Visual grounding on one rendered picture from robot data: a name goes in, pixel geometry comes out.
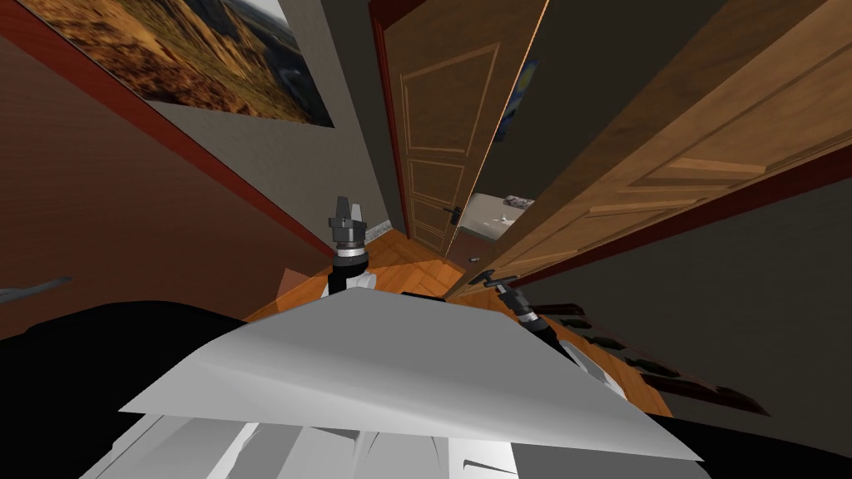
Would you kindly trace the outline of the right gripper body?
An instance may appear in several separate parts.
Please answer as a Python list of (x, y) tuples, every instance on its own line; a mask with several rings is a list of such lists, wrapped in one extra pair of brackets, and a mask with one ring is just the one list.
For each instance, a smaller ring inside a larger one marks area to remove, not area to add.
[(519, 279), (517, 275), (512, 275), (508, 277), (503, 277), (500, 279), (494, 279), (493, 274), (495, 273), (494, 269), (487, 269), (482, 271), (480, 274), (477, 274), (473, 279), (468, 282), (468, 285), (482, 285), (485, 288), (505, 288), (509, 283), (516, 281)]

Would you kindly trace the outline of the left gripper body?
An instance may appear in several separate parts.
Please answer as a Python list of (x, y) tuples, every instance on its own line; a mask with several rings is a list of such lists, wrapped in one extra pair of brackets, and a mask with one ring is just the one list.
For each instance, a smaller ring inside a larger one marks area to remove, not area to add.
[(350, 218), (328, 218), (336, 250), (359, 250), (365, 247), (366, 224)]

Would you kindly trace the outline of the white bed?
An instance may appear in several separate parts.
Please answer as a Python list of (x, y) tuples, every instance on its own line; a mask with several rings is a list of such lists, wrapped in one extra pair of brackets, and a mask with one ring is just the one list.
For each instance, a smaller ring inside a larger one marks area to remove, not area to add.
[(474, 193), (463, 211), (459, 226), (467, 233), (495, 242), (532, 204), (533, 200), (512, 195), (498, 198)]

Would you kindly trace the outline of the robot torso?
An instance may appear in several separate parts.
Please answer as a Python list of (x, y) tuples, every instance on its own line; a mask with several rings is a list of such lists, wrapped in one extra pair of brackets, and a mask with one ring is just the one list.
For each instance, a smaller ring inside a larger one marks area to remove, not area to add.
[(501, 313), (349, 289), (188, 354), (80, 479), (710, 479), (589, 367)]

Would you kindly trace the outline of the landscape painting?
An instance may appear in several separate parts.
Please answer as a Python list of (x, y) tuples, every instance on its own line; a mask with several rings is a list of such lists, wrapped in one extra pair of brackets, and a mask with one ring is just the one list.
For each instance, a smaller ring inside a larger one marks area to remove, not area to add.
[(332, 127), (280, 0), (19, 0), (146, 101)]

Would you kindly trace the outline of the large brown panelled door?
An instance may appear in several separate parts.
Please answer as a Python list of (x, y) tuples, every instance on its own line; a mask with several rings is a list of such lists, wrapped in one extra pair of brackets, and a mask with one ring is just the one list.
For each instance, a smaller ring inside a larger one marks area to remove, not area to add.
[(852, 0), (727, 0), (448, 290), (563, 261), (852, 145)]

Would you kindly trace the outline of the plain dark brown door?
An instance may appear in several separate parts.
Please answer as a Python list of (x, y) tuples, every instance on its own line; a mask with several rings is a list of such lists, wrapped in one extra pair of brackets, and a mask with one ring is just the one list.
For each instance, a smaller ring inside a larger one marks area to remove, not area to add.
[(0, 37), (0, 338), (101, 304), (165, 300), (243, 319), (286, 270), (329, 264), (297, 235)]

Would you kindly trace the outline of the blue wall picture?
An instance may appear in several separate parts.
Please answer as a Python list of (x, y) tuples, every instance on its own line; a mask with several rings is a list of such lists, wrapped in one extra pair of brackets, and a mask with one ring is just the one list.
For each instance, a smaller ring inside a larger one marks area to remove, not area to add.
[(523, 96), (528, 89), (528, 85), (533, 78), (537, 65), (537, 59), (527, 59), (524, 62), (519, 72), (518, 79), (514, 82), (514, 87), (508, 98), (508, 103), (504, 109), (503, 115), (498, 123), (498, 127), (493, 138), (494, 142), (501, 142), (504, 140), (508, 127), (513, 120), (514, 113), (516, 113), (519, 108)]

